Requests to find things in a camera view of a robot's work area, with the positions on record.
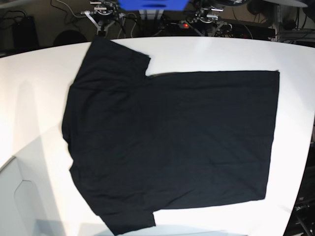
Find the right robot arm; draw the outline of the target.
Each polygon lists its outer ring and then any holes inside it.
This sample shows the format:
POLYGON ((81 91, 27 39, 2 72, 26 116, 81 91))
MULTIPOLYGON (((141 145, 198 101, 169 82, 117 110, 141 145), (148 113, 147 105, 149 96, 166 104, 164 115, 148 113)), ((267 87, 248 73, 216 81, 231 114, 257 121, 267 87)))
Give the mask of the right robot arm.
POLYGON ((92 10, 81 11, 81 15, 87 17, 96 27, 97 36, 106 37, 109 29, 115 23, 122 23, 125 16, 120 11, 117 0, 91 0, 92 10))

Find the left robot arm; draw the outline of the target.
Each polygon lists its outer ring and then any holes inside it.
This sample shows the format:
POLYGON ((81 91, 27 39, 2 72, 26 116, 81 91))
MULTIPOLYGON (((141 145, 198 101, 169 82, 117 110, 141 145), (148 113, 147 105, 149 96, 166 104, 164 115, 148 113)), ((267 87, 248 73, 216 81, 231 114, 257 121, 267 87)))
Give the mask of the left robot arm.
POLYGON ((205 33, 212 33, 212 35, 215 35, 220 31, 231 31, 233 26, 222 19, 222 12, 224 12, 224 6, 217 7, 210 5, 199 7, 187 15, 184 24, 201 36, 205 33))

